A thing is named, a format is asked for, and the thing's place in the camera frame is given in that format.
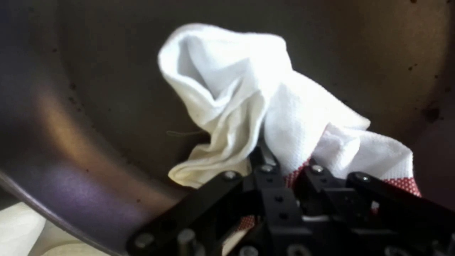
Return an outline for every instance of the metal plate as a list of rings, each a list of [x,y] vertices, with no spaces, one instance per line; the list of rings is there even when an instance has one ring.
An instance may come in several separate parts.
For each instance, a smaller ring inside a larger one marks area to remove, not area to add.
[[[434,153],[455,148],[434,131],[450,133],[455,120],[438,104],[454,106],[441,100],[453,96],[454,12],[450,0],[2,2],[2,182],[60,227],[123,254],[135,229],[185,197],[167,173],[208,141],[157,67],[170,33],[195,22],[283,36],[298,72],[376,131],[426,145],[418,167],[430,171],[418,177],[438,177]],[[438,190],[423,180],[423,191],[450,205],[443,191],[454,180]]]

